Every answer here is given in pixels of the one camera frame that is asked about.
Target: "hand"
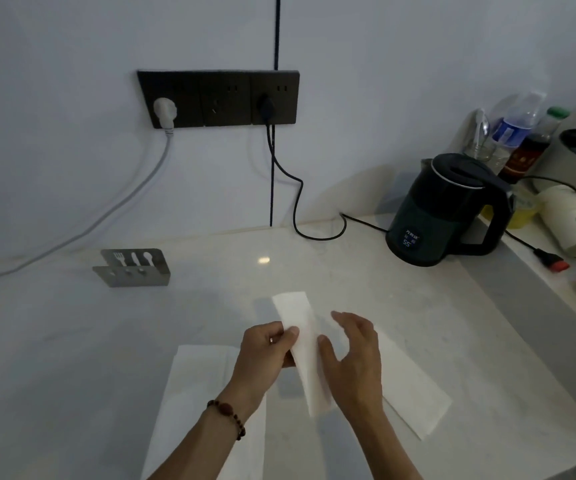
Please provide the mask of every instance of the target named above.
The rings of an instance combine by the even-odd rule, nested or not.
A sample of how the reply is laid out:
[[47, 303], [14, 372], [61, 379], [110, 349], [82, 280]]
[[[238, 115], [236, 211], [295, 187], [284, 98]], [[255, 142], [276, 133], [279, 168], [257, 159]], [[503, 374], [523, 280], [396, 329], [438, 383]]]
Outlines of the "hand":
[[324, 375], [341, 412], [352, 423], [383, 411], [381, 402], [381, 356], [372, 322], [352, 313], [332, 312], [350, 342], [350, 352], [341, 361], [330, 340], [318, 338]]
[[294, 366], [290, 349], [298, 336], [297, 327], [290, 327], [284, 332], [281, 322], [247, 329], [232, 378], [217, 399], [230, 404], [245, 422], [257, 410], [282, 368]]

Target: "yellow container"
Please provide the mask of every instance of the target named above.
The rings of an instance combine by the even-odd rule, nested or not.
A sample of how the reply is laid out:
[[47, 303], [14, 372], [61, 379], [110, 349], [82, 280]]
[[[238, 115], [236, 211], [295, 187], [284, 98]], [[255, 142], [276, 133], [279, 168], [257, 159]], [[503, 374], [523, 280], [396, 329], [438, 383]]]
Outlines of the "yellow container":
[[[515, 194], [516, 210], [513, 218], [508, 223], [508, 229], [521, 229], [535, 217], [535, 214], [541, 208], [541, 204], [535, 195], [522, 186], [512, 185], [512, 189]], [[487, 220], [491, 220], [493, 215], [494, 212], [489, 205], [481, 210], [481, 216]]]

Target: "white napkin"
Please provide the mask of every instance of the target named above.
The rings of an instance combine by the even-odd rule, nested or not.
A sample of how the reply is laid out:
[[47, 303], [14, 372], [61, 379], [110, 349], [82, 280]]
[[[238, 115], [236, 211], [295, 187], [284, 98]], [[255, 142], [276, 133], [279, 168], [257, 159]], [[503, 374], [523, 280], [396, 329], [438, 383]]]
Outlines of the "white napkin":
[[284, 330], [299, 327], [299, 338], [291, 349], [292, 357], [303, 384], [310, 417], [319, 416], [334, 405], [319, 358], [317, 337], [321, 333], [320, 323], [303, 291], [275, 295], [273, 303]]
[[[181, 443], [206, 403], [217, 397], [232, 375], [239, 349], [183, 345], [172, 361], [168, 383], [141, 472], [145, 480]], [[261, 480], [266, 443], [266, 398], [246, 423], [246, 436], [235, 442], [218, 480]]]
[[379, 327], [383, 397], [420, 440], [433, 432], [451, 398]]

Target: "wall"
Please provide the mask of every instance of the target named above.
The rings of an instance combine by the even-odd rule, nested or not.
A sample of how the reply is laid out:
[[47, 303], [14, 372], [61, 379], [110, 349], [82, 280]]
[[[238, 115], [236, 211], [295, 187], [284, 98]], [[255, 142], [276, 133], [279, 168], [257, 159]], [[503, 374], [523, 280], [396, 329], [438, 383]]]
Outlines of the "wall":
[[[153, 167], [135, 69], [271, 68], [274, 6], [0, 0], [0, 258], [81, 230]], [[280, 67], [301, 72], [277, 129], [300, 218], [365, 214], [474, 107], [535, 85], [576, 107], [576, 0], [283, 0]], [[261, 128], [178, 130], [148, 192], [80, 245], [267, 225], [268, 158]], [[294, 192], [278, 185], [279, 222]]]

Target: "stack of paper cups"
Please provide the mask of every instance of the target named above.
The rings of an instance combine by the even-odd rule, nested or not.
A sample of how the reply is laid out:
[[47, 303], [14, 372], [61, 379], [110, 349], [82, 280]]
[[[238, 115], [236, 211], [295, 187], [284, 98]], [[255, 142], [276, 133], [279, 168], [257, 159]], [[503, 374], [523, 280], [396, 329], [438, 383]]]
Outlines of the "stack of paper cups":
[[544, 223], [566, 254], [576, 257], [576, 192], [567, 185], [555, 185], [538, 197]]

